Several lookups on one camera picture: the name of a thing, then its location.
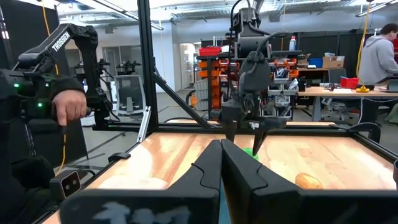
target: gray hoodie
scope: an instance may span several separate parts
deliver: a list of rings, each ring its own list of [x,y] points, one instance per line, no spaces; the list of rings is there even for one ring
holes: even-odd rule
[[[392,42],[381,36],[369,37],[362,49],[359,77],[364,84],[374,85],[394,74],[398,74],[398,65]]]

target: ceiling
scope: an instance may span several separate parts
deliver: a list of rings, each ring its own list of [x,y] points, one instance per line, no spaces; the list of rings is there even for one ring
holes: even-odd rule
[[[132,0],[108,0],[113,4],[137,14],[137,4],[131,4]],[[387,0],[375,0],[373,4],[386,2]],[[236,1],[230,0],[150,0],[151,20],[178,23],[192,19],[214,19],[229,17],[232,5]],[[96,27],[106,26],[131,26],[136,21],[122,14],[110,11],[106,7],[92,0],[44,0],[46,6],[52,7],[58,4],[58,13],[61,22],[74,22],[89,24]],[[396,12],[396,5],[385,7]],[[247,7],[247,2],[242,1],[235,9]],[[313,12],[321,14],[325,11],[346,11],[353,14],[366,10],[366,0],[265,0],[261,8],[261,16],[268,16],[271,22],[278,22],[281,14],[298,14]]]

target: blue box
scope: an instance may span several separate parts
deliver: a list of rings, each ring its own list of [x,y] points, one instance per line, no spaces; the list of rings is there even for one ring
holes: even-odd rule
[[[308,59],[309,65],[315,65],[317,68],[322,68],[323,66],[323,59],[322,58],[309,58]]]

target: white bottle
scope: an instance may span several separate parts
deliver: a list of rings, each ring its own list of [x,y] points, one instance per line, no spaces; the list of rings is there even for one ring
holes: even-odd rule
[[[289,50],[295,50],[296,49],[296,37],[292,36],[292,39],[289,42]]]

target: wooden tabletop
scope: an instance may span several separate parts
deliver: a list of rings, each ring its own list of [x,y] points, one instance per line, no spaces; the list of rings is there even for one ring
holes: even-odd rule
[[[375,88],[369,93],[357,93],[356,90],[351,90],[351,93],[336,93],[334,91],[326,90],[324,87],[312,86],[306,88],[304,92],[298,92],[299,96],[339,96],[339,97],[398,97],[398,93],[387,93],[378,88]]]
[[[151,134],[130,152],[130,159],[117,162],[88,189],[112,189],[104,183],[115,177],[120,177],[117,181],[155,177],[170,186],[211,140],[223,138],[221,134]],[[235,137],[235,144],[241,148],[252,147],[253,141],[250,135]],[[258,155],[261,163],[291,182],[298,174],[307,173],[317,178],[324,189],[396,188],[392,164],[351,138],[268,136]],[[60,223],[58,212],[44,223]]]
[[[217,121],[208,121],[210,124],[219,124]],[[167,123],[178,123],[178,124],[197,124],[195,120],[192,119],[173,119]],[[304,126],[328,126],[335,124],[333,122],[301,122],[301,121],[288,121],[287,125],[304,125]]]

